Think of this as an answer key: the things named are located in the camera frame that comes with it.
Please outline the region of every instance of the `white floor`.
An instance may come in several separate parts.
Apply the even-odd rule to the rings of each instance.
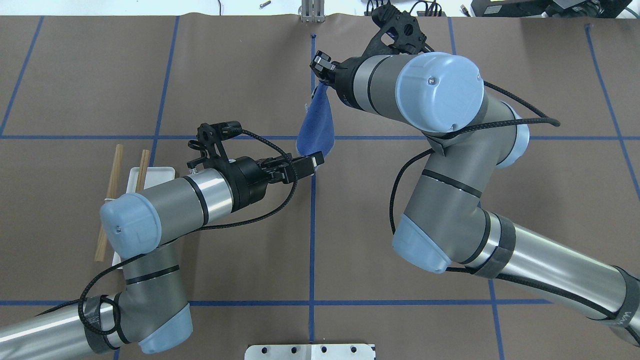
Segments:
[[[272,0],[263,9],[259,5],[266,0],[221,0],[223,15],[278,15],[298,13],[301,0]],[[326,0],[324,12],[363,15],[367,0]],[[400,10],[409,10],[414,0],[392,1]],[[447,16],[464,16],[460,5],[471,8],[471,0],[440,0]],[[422,10],[424,5],[416,8]],[[640,13],[640,0],[633,0],[629,8]],[[0,15],[182,15],[190,12],[208,15],[219,14],[217,0],[0,0]],[[619,18],[633,18],[623,11]]]

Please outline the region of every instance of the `blue cloth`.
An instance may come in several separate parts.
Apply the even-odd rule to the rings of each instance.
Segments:
[[[296,148],[301,156],[311,155],[316,151],[322,151],[322,155],[329,155],[335,141],[333,130],[333,116],[331,105],[326,96],[326,86],[320,83],[316,88],[314,98],[307,110],[305,121],[300,127]]]

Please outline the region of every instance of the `blue tape line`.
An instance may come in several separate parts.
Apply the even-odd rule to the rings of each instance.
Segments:
[[[316,306],[491,305],[491,300],[316,300]]]
[[[311,60],[316,55],[316,37],[311,34]],[[316,76],[311,70],[311,94],[316,88]],[[311,209],[309,211],[309,343],[316,338],[316,175],[311,177]]]
[[[618,140],[620,141],[620,147],[622,148],[622,154],[625,156],[625,161],[627,162],[627,167],[629,169],[629,174],[631,175],[631,180],[634,183],[634,188],[636,189],[636,196],[638,200],[640,200],[640,186],[638,186],[638,180],[636,178],[636,173],[634,172],[634,167],[631,164],[631,159],[629,158],[629,153],[627,152],[627,146],[625,145],[625,141],[622,137],[622,132],[620,131],[620,126],[618,125],[618,119],[616,119],[616,114],[613,111],[613,105],[611,105],[611,99],[609,98],[609,92],[607,91],[607,87],[604,84],[604,79],[602,79],[602,74],[600,73],[600,66],[598,66],[598,59],[596,58],[596,52],[593,49],[593,42],[591,41],[591,24],[586,24],[584,26],[584,33],[587,36],[587,43],[589,44],[589,50],[591,51],[591,58],[593,59],[593,66],[596,69],[596,74],[598,75],[598,80],[600,81],[600,87],[602,87],[602,92],[604,94],[604,99],[607,102],[607,107],[609,108],[609,114],[611,114],[611,120],[613,121],[613,126],[616,128],[616,134],[618,134]]]
[[[13,107],[15,96],[18,94],[18,88],[20,88],[20,84],[22,83],[22,77],[24,76],[24,71],[27,69],[27,64],[29,63],[29,59],[31,58],[31,53],[33,52],[33,48],[36,45],[36,40],[38,40],[38,34],[40,34],[40,28],[42,28],[43,21],[44,21],[44,16],[41,16],[40,20],[38,21],[38,26],[36,27],[36,32],[33,33],[33,38],[31,39],[31,45],[29,46],[29,51],[27,51],[27,56],[24,58],[24,62],[22,63],[22,68],[20,69],[18,80],[15,82],[15,86],[13,87],[13,92],[11,93],[11,99],[9,99],[9,104],[7,105],[6,111],[4,112],[2,125],[0,125],[0,135],[4,133],[4,128],[6,127],[6,123],[9,121],[9,114],[11,113],[11,108]]]
[[[315,338],[314,304],[316,301],[316,176],[311,177],[311,211],[309,236],[309,343]]]
[[[493,310],[493,325],[495,326],[495,339],[498,342],[498,355],[500,360],[504,360],[504,347],[502,346],[502,332],[500,331],[500,318],[498,317],[498,304],[495,299],[495,289],[493,280],[489,279],[489,295],[491,296],[491,308]]]
[[[308,306],[307,300],[220,300],[189,301],[191,306]]]
[[[412,136],[412,135],[342,135],[336,136],[336,140],[427,140],[424,136]]]
[[[0,306],[58,306],[69,300],[0,300]]]
[[[158,108],[158,120],[156,122],[156,131],[154,133],[154,143],[151,146],[151,155],[149,157],[149,166],[154,166],[156,160],[156,148],[158,145],[158,139],[160,136],[160,125],[162,123],[162,114],[164,112],[164,99],[166,98],[166,89],[169,86],[169,77],[171,75],[171,63],[173,62],[173,50],[175,49],[175,38],[178,35],[178,24],[180,24],[180,17],[175,17],[175,24],[173,25],[173,37],[171,39],[171,48],[169,49],[169,60],[166,63],[166,72],[164,73],[164,85],[162,87],[162,96],[160,97],[160,107]]]
[[[67,300],[0,300],[0,306],[57,306]],[[438,305],[543,305],[544,299],[449,299],[449,300],[192,300],[191,306],[438,306]]]
[[[496,299],[496,305],[548,305],[553,302],[545,299]]]
[[[451,38],[451,53],[456,55],[456,38],[453,35],[453,22],[450,17],[447,18],[449,21],[449,37]]]
[[[14,140],[151,140],[153,135],[3,135]]]
[[[316,55],[316,34],[312,33],[311,34],[311,60],[313,61],[314,56]],[[314,90],[316,89],[316,75],[314,74],[313,70],[311,71],[311,92],[310,94],[314,93]]]
[[[195,135],[0,135],[6,140],[192,140]],[[296,135],[267,135],[267,140],[296,140]],[[336,140],[425,140],[424,136],[403,135],[342,135]],[[532,136],[531,140],[619,140],[617,136]],[[622,136],[623,140],[636,141],[640,136]],[[229,140],[253,140],[252,137],[240,135]]]
[[[531,140],[617,140],[617,136],[530,136]]]

